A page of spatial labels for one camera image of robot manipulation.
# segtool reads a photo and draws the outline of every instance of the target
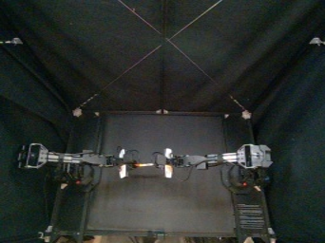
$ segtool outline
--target wire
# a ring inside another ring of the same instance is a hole
[[[189,178],[190,178],[190,175],[191,175],[193,168],[194,168],[194,166],[190,166],[190,168],[189,168],[189,172],[187,172],[187,177],[186,177],[185,179],[179,179],[179,178],[177,178],[177,177],[175,177],[175,179],[179,180],[179,181],[182,181],[182,182],[187,181]]]

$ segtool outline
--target black curtain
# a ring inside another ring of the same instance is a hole
[[[1,19],[1,40],[16,37]],[[19,146],[64,151],[71,112],[27,46],[0,46],[0,242],[36,242],[50,223],[56,184],[45,169],[17,169]]]
[[[280,242],[325,242],[325,46],[308,46],[257,110],[273,149],[270,216]]]

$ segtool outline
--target black tent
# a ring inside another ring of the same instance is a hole
[[[324,1],[0,3],[1,242],[45,229],[55,198],[47,172],[16,169],[20,144],[63,152],[94,112],[245,110],[273,151],[266,201],[278,240],[325,241],[325,45],[310,45],[325,39]]]

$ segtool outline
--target metal bracket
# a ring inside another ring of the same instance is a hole
[[[165,240],[165,237],[166,237],[165,232],[158,232],[158,233],[157,233],[157,238],[158,238],[158,240]]]

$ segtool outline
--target tent ceiling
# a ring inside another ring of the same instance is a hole
[[[99,93],[84,109],[127,111],[238,112],[230,95],[254,109],[324,19],[306,0],[15,0],[1,10],[71,108]]]

